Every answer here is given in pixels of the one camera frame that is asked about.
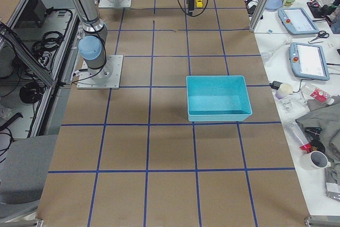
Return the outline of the yellow beetle toy car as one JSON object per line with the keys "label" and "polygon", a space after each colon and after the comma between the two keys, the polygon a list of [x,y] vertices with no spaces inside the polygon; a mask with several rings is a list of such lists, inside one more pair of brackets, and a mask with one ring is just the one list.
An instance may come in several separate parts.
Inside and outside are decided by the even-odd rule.
{"label": "yellow beetle toy car", "polygon": [[198,9],[203,8],[203,1],[202,0],[195,0],[195,3],[196,3],[196,7]]}

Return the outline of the turquoise plastic bin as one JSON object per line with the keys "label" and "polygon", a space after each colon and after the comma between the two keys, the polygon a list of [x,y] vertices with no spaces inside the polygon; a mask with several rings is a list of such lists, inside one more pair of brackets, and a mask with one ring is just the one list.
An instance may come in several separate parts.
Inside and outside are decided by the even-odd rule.
{"label": "turquoise plastic bin", "polygon": [[252,115],[242,75],[190,75],[186,77],[190,122],[244,121]]}

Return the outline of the far teach pendant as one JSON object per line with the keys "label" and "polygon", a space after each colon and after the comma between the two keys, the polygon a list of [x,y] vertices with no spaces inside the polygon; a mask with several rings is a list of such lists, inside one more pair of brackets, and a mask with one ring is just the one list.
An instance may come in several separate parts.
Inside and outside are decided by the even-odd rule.
{"label": "far teach pendant", "polygon": [[313,35],[319,32],[303,8],[279,9],[277,14],[283,26],[292,35]]}

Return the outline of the teach pendant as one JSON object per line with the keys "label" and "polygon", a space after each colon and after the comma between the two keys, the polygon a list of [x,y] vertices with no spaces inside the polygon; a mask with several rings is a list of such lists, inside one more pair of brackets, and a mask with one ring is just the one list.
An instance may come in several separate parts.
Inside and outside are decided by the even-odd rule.
{"label": "teach pendant", "polygon": [[319,32],[303,8],[279,9],[277,14],[283,26],[292,35],[313,35]]}
{"label": "teach pendant", "polygon": [[321,46],[292,42],[289,56],[291,69],[296,77],[321,81],[330,79]]}

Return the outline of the near teach pendant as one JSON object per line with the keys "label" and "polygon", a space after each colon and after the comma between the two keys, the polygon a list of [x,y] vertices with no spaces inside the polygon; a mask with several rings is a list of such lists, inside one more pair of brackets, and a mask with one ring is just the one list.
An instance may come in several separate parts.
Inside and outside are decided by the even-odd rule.
{"label": "near teach pendant", "polygon": [[291,69],[296,77],[321,81],[330,79],[321,46],[292,42],[289,56]]}

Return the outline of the black scissors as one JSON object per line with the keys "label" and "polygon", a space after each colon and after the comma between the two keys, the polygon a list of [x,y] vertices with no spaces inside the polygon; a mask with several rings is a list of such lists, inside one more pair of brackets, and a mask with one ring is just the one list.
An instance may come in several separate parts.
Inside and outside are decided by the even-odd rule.
{"label": "black scissors", "polygon": [[308,43],[309,44],[314,44],[317,39],[321,39],[321,38],[325,38],[326,39],[328,37],[329,37],[329,33],[328,32],[326,32],[324,30],[320,30],[318,32],[317,36],[314,39],[308,41]]}

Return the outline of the grey cloth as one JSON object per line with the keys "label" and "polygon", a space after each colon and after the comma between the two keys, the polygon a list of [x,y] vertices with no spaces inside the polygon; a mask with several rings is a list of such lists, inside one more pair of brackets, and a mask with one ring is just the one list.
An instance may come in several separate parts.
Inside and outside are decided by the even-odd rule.
{"label": "grey cloth", "polygon": [[295,121],[302,130],[321,128],[319,140],[325,147],[325,154],[339,164],[339,99],[331,105],[308,100],[308,107],[310,112]]}

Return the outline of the white mug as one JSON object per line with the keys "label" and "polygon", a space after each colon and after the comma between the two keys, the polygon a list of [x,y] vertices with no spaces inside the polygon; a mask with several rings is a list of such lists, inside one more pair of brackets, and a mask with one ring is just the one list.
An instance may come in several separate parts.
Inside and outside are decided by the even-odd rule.
{"label": "white mug", "polygon": [[300,158],[300,165],[305,170],[316,170],[330,167],[331,163],[324,153],[313,151]]}

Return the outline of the grey chair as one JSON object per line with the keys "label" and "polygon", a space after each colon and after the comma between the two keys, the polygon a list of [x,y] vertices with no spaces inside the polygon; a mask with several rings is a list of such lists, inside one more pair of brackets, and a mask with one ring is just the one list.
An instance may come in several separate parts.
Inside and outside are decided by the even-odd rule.
{"label": "grey chair", "polygon": [[1,170],[1,222],[37,209],[58,135],[15,141]]}

